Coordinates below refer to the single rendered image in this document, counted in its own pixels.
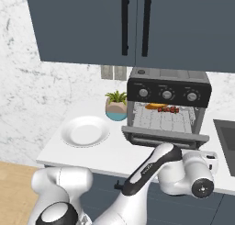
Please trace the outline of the baguette bread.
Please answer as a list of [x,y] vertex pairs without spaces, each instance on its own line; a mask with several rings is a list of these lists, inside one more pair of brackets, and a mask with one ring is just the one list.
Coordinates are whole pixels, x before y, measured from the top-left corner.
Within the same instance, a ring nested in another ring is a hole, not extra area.
[[167,107],[167,104],[159,104],[159,103],[149,103],[148,105],[145,106],[146,109],[158,109],[158,108],[163,108]]

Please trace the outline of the toaster oven door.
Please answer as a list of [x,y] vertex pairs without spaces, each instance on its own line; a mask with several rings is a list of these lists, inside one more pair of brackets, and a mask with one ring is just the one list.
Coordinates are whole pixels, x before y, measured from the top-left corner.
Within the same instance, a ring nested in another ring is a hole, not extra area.
[[209,141],[207,135],[193,133],[130,126],[123,126],[121,130],[127,141],[139,146],[156,147],[162,143],[169,142],[181,149],[198,150]]

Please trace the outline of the kebab skewer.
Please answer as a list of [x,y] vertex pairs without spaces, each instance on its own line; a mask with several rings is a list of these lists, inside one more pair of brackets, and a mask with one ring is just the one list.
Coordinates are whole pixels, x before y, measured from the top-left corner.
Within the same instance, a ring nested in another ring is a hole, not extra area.
[[171,106],[171,107],[159,107],[158,112],[170,112],[177,114],[179,113],[179,107]]

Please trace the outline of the black toaster oven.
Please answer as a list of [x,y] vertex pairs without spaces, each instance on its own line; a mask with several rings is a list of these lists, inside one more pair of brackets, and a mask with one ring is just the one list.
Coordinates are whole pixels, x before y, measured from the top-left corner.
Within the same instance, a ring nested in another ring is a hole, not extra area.
[[[140,89],[147,89],[149,94],[142,97]],[[170,99],[162,97],[163,91],[170,91]],[[184,71],[157,68],[132,69],[127,83],[127,124],[133,126],[134,105],[136,103],[159,103],[181,107],[192,107],[196,114],[193,134],[200,134],[203,118],[211,96],[212,87],[207,74],[200,71]],[[195,93],[197,99],[187,100],[189,93]]]

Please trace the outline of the dark blue cupboard door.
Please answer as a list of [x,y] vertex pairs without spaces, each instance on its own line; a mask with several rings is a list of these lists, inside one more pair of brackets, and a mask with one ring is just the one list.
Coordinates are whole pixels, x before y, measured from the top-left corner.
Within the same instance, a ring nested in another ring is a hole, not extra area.
[[151,0],[142,57],[144,0],[138,0],[139,67],[235,73],[235,0]]
[[132,66],[137,0],[129,0],[128,55],[122,55],[121,0],[28,0],[40,59]]

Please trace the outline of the green plant in pot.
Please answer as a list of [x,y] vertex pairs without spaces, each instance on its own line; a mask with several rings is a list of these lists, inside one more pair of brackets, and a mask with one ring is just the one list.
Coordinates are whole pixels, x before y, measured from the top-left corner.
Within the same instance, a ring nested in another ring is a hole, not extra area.
[[106,93],[106,115],[114,121],[122,121],[127,117],[126,92]]

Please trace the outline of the white plate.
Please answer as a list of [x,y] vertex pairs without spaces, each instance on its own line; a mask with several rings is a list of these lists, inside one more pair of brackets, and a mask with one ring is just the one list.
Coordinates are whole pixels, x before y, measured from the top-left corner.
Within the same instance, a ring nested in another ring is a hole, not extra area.
[[88,148],[100,144],[109,136],[107,123],[96,116],[82,116],[68,121],[61,132],[62,140],[69,146]]

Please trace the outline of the grey sink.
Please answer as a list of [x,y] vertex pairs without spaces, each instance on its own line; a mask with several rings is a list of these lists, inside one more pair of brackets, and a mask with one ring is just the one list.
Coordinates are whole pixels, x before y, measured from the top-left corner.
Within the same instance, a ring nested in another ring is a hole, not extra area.
[[226,162],[231,176],[235,177],[235,121],[214,119]]

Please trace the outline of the wide dark blue base cupboard front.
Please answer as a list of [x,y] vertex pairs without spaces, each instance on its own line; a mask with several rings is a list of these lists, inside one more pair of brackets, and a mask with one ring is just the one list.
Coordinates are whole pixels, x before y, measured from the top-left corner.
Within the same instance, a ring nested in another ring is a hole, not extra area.
[[[117,198],[119,190],[114,184],[124,184],[125,178],[93,174],[91,189],[81,196],[84,211],[95,220]],[[213,193],[205,199],[191,196],[172,197],[164,194],[157,183],[151,183],[148,192],[147,225],[211,225],[222,200]]]

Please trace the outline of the narrow dark blue base cupboard front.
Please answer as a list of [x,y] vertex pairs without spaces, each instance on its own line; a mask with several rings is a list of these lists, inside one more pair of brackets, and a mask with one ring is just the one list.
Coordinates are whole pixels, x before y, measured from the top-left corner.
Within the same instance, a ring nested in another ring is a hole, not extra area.
[[211,225],[235,225],[235,196],[223,196]]

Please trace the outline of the grey wall socket plate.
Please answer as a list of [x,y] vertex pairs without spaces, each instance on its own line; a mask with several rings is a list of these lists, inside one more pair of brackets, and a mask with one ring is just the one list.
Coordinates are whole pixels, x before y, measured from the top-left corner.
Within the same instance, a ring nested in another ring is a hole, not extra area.
[[113,67],[111,65],[101,66],[101,78],[107,80],[113,79]]
[[115,66],[115,79],[119,81],[126,81],[127,80],[127,67],[126,66]]

